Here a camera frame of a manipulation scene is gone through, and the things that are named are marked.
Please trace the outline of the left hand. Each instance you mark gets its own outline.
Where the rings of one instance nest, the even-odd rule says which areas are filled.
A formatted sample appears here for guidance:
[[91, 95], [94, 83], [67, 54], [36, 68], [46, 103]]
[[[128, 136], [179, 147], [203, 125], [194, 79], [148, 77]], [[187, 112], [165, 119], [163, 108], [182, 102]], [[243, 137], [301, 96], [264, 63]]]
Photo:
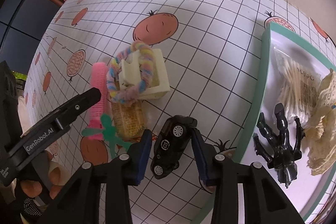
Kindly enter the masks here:
[[[63, 186], [70, 179], [70, 172], [62, 165], [53, 160], [54, 156], [45, 150], [33, 160], [33, 167], [43, 175], [42, 182], [47, 183], [46, 189], [53, 200], [62, 190]], [[29, 198], [36, 198], [43, 192], [43, 185], [39, 180], [23, 180], [19, 183], [23, 193]]]

